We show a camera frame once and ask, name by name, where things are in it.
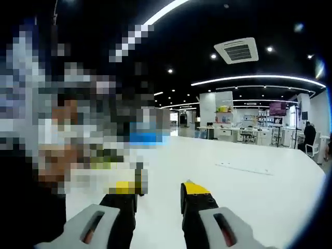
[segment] white chair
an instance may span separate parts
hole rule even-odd
[[[318,154],[318,152],[320,151],[320,144],[319,144],[320,137],[321,137],[321,133],[316,132],[316,136],[315,136],[315,140],[313,141],[313,145],[306,144],[305,147],[306,147],[307,156],[313,158],[316,154]],[[308,152],[308,147],[310,147],[312,149],[312,152]]]

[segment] white tabletop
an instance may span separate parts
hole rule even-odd
[[[287,148],[170,137],[142,154],[148,194],[139,197],[130,248],[186,248],[180,184],[188,179],[247,222],[264,246],[285,248],[307,222],[325,179],[303,152]],[[102,197],[67,195],[67,219]]]

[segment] ceiling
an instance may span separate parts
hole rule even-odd
[[[142,38],[122,62],[109,62],[109,51],[119,49],[128,31],[134,31],[136,24],[144,23],[170,2],[120,0],[96,4],[88,0],[58,0],[59,42],[68,43],[71,48],[71,55],[59,60],[82,62],[85,68],[98,74],[114,76],[122,86],[140,88],[140,82],[147,82],[149,93],[163,92],[155,96],[156,102],[151,102],[156,107],[195,103],[200,93],[225,87],[232,88],[217,91],[233,91],[235,105],[241,106],[248,102],[241,100],[294,100],[295,95],[308,93],[307,90],[312,95],[319,94],[324,90],[321,86],[275,78],[233,79],[191,86],[200,81],[243,75],[287,75],[317,80],[319,62],[325,64],[325,75],[317,81],[329,85],[331,58],[327,56],[330,49],[326,41],[329,14],[320,1],[189,0],[159,19],[154,31],[149,31],[148,37]],[[40,29],[42,26],[47,29],[54,4],[55,1],[42,1],[34,12]],[[301,24],[297,26],[301,29],[295,30],[297,24]],[[246,37],[255,38],[258,61],[227,64],[214,49],[216,44]],[[268,52],[268,47],[273,47],[273,51]],[[313,55],[311,59],[307,57],[309,54]],[[259,103],[268,106],[270,102],[256,101]]]

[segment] air conditioner vent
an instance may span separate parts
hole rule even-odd
[[[214,45],[214,48],[227,64],[258,61],[256,43],[252,37],[226,41]]]

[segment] person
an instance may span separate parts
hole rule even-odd
[[[299,144],[297,148],[302,150],[303,152],[306,152],[306,144],[313,145],[316,137],[316,129],[314,126],[310,124],[309,121],[306,122],[306,128],[304,134],[305,134],[305,141],[302,144]]]

